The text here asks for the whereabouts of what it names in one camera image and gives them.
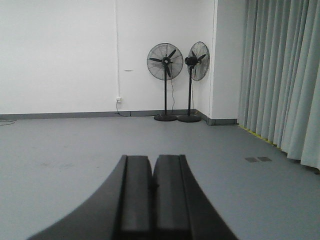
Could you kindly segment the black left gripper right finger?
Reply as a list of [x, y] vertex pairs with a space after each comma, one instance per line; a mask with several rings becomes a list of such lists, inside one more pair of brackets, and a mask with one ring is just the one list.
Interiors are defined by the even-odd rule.
[[158, 157], [154, 172], [156, 240], [236, 240], [195, 179], [185, 155]]

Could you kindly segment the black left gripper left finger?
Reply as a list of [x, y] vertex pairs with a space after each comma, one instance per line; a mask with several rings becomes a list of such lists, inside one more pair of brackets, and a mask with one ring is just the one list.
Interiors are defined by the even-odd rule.
[[102, 185], [32, 240], [139, 240], [152, 232], [152, 170], [147, 156], [123, 155]]

